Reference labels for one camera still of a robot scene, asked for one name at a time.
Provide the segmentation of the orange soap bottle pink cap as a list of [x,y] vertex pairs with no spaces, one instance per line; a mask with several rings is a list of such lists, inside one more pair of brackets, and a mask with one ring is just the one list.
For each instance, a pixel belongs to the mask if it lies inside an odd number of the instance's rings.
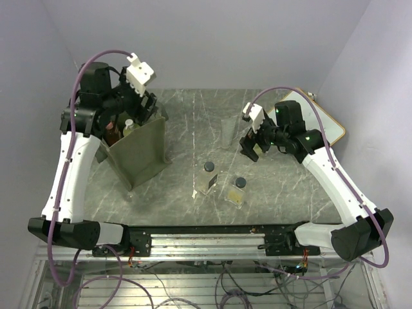
[[106,126],[104,139],[109,147],[113,146],[121,139],[120,131],[114,122],[110,122]]

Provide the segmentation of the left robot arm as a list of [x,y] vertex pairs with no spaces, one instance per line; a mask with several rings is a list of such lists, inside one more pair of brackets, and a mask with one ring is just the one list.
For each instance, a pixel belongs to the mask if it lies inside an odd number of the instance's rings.
[[93,250],[101,245],[118,256],[131,249],[127,225],[85,220],[84,198],[89,170],[107,127],[126,113],[142,125],[156,112],[157,98],[146,90],[155,71],[146,62],[129,58],[129,65],[118,72],[105,62],[87,62],[73,85],[68,107],[61,114],[61,148],[51,192],[41,216],[31,218],[28,231],[47,243]]

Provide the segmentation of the yellow-green lotion bottle white cap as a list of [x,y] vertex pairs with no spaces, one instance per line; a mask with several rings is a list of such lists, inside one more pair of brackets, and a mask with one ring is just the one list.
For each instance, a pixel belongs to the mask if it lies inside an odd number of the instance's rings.
[[133,119],[127,119],[124,123],[124,128],[123,128],[123,137],[126,137],[130,133],[132,133],[135,129],[140,127],[137,123],[133,121]]

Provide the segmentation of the clear square bottle yellow contents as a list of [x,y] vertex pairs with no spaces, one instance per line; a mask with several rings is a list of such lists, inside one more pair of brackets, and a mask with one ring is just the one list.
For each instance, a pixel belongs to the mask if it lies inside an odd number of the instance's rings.
[[247,181],[242,176],[231,179],[225,190],[225,201],[232,204],[235,208],[241,209],[247,196],[246,186]]

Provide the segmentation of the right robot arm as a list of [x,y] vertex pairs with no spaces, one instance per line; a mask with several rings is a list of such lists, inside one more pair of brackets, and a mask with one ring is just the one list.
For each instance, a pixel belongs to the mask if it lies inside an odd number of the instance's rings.
[[241,138],[242,154],[256,162],[254,147],[267,152],[275,146],[295,157],[319,182],[341,218],[341,224],[297,223],[293,233],[284,238],[285,250],[299,254],[306,246],[330,248],[345,261],[353,261],[382,246],[393,223],[389,209],[378,209],[356,187],[339,165],[324,133],[307,130],[301,106],[294,100],[275,104],[276,119],[272,120],[257,104],[243,108],[243,120],[251,123]]

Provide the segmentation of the clear square bottle black label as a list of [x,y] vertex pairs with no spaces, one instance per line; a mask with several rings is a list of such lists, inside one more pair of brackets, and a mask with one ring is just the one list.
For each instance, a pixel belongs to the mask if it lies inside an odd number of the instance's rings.
[[218,168],[212,161],[205,162],[197,174],[197,190],[202,194],[208,194],[217,182],[218,173]]

